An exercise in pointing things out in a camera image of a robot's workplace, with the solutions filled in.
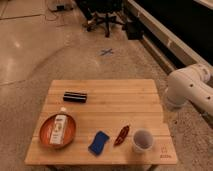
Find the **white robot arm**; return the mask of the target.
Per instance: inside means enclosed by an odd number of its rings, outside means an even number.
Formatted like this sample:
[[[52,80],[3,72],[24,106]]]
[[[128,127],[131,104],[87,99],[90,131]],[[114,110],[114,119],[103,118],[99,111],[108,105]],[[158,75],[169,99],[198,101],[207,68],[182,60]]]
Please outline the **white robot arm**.
[[[201,117],[213,129],[213,87],[207,82],[211,74],[201,63],[171,72],[167,77],[164,103],[170,110],[182,108],[187,101],[205,111]]]

